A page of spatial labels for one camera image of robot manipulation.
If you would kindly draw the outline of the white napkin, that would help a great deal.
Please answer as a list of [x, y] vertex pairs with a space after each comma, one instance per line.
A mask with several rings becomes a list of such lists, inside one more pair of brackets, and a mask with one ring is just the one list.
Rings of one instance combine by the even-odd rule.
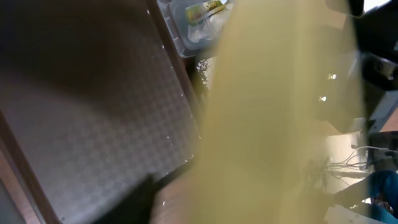
[[219, 36], [225, 23], [228, 21], [231, 11], [221, 11], [211, 17], [207, 17], [200, 23], [188, 26], [188, 40], [199, 43], [205, 40], [213, 40]]

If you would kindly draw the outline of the yellow plate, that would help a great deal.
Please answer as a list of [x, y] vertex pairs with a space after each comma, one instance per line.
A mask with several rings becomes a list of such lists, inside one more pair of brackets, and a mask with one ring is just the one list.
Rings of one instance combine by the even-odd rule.
[[363, 116], [351, 21], [325, 1], [237, 1], [190, 171], [187, 223], [362, 223], [329, 199], [331, 141]]

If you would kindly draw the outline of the green orange snack wrapper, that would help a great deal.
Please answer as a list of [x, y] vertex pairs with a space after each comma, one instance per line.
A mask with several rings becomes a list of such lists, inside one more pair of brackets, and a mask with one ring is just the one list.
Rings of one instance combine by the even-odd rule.
[[189, 24], [198, 24], [206, 17], [221, 12], [226, 9], [228, 1], [211, 0], [200, 2], [185, 8], [185, 17]]

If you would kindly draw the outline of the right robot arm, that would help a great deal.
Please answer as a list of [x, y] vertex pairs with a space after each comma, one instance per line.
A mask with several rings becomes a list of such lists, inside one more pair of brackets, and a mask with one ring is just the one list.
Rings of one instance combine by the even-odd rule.
[[358, 46], [365, 127], [369, 134], [397, 132], [397, 0], [327, 0], [346, 14]]

